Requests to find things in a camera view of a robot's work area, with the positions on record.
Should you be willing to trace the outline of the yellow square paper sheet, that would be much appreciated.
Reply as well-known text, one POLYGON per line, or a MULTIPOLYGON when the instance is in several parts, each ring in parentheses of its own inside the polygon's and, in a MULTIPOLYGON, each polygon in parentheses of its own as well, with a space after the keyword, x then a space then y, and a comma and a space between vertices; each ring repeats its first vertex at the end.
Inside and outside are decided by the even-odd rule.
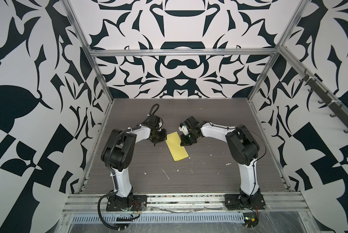
POLYGON ((181 139, 177 132, 168 134, 165 142, 174 161, 180 161, 189 157, 186 149, 180 145, 181 139))

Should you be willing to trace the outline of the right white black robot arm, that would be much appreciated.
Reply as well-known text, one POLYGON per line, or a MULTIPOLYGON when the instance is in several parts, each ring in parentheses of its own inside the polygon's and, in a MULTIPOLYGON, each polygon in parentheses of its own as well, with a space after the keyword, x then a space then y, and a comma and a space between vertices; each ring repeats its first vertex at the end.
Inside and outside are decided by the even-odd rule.
POLYGON ((227 143, 232 158, 238 163, 241 196, 252 200, 260 194, 256 177, 256 163, 260 146, 245 125, 228 127, 210 121, 199 122, 193 116, 179 125, 181 146, 197 143, 200 137, 209 137, 227 143))

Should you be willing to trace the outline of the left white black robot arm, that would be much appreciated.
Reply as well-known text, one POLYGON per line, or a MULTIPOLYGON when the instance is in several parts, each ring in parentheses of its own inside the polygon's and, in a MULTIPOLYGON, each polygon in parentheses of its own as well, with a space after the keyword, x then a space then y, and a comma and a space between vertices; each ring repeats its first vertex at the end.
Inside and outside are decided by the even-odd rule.
POLYGON ((149 140, 154 145, 166 140, 167 132, 162 128, 163 119, 149 115, 147 119, 134 128, 114 129, 109 136, 101 154, 101 161, 113 178, 116 198, 131 203, 133 187, 130 183, 128 167, 131 164, 135 144, 149 140))

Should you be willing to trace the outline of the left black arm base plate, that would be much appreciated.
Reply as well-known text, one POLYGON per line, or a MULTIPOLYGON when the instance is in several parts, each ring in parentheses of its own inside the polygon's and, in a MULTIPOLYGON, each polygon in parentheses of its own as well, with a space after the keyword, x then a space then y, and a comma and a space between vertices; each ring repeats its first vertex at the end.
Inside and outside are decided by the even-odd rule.
POLYGON ((134 195, 130 194, 129 196, 123 198, 119 196, 108 197, 107 212, 116 212, 123 210, 130 211, 139 211, 142 208, 146 207, 147 204, 147 195, 134 195))

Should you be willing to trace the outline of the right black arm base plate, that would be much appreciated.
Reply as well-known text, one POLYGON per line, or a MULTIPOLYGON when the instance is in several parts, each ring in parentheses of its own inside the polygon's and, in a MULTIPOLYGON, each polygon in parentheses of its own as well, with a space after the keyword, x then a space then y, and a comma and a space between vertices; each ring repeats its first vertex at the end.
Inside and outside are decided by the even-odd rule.
POLYGON ((225 194, 224 205, 228 210, 236 209, 252 209, 252 210, 264 210, 266 202, 264 197, 260 193, 248 196, 246 194, 225 194))

